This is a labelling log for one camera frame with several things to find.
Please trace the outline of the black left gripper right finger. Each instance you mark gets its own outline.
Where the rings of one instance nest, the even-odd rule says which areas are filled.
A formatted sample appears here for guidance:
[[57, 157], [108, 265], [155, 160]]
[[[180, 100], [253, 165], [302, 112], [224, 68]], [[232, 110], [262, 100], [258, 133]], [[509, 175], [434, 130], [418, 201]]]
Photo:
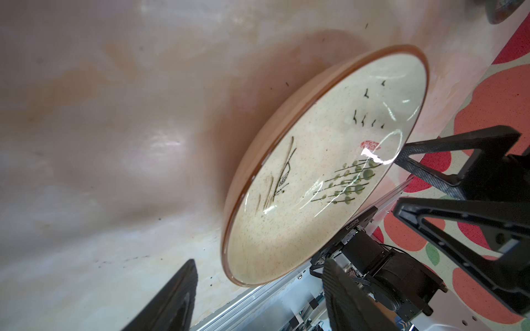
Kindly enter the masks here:
[[335, 260], [324, 263], [322, 282], [332, 330], [397, 330]]

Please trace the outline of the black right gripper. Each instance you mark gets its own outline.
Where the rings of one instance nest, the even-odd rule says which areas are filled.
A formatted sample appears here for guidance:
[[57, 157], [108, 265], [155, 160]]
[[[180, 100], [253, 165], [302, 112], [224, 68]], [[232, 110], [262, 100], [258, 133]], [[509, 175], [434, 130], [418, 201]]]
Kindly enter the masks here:
[[[400, 198], [393, 215], [512, 313], [529, 314], [529, 149], [509, 154], [520, 136], [494, 126], [406, 144], [395, 164], [456, 200]], [[436, 219], [458, 224], [473, 243], [501, 253], [483, 257]]]

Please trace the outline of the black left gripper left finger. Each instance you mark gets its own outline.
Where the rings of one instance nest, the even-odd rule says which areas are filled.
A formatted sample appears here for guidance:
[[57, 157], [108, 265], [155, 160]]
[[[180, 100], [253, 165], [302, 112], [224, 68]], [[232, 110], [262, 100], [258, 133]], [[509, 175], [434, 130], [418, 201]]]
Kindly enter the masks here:
[[197, 282], [195, 261], [189, 259], [123, 331], [189, 330]]

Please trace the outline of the small blue floral plate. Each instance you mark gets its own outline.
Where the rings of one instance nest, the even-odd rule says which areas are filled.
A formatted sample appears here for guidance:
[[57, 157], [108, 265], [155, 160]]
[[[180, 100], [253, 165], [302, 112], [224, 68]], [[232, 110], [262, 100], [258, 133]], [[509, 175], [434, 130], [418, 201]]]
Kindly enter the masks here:
[[523, 5], [525, 0], [486, 0], [484, 2], [488, 22], [497, 25], [504, 22]]

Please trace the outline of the cream plate with plant drawing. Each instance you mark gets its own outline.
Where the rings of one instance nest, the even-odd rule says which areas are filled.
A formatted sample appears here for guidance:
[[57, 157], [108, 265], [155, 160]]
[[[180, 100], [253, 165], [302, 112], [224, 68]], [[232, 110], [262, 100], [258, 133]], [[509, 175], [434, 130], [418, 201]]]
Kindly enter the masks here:
[[428, 86], [425, 54], [398, 45], [332, 66], [294, 92], [231, 182], [221, 246], [229, 281], [275, 281], [337, 234], [395, 164]]

